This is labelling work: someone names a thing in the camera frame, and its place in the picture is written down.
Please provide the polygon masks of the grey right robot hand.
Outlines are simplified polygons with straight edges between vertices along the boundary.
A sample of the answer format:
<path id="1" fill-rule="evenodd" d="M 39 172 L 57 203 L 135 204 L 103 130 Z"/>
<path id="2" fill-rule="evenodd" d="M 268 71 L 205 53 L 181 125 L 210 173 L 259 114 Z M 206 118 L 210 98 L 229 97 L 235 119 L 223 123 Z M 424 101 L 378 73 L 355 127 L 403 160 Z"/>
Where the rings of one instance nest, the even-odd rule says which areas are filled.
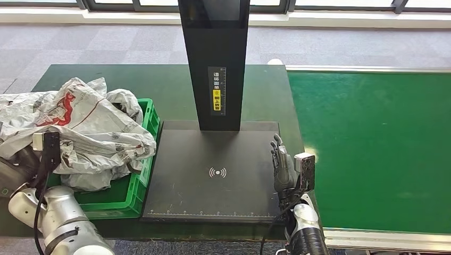
<path id="1" fill-rule="evenodd" d="M 274 141 L 270 142 L 272 147 L 272 163 L 273 163 L 273 177 L 274 189 L 277 193 L 284 190 L 293 189 L 296 186 L 298 173 L 294 169 L 293 159 L 287 153 L 285 144 L 282 138 L 276 133 Z"/>

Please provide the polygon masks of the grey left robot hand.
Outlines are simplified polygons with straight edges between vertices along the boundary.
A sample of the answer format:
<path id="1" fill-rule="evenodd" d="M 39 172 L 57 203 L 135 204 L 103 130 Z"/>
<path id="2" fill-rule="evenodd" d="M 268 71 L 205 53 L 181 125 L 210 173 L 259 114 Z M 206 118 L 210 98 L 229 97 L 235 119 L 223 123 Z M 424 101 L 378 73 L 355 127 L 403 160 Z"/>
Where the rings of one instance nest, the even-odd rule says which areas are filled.
<path id="1" fill-rule="evenodd" d="M 40 188 L 38 176 L 41 152 L 30 145 L 16 152 L 12 159 L 1 157 L 1 197 L 10 198 L 26 188 Z"/>

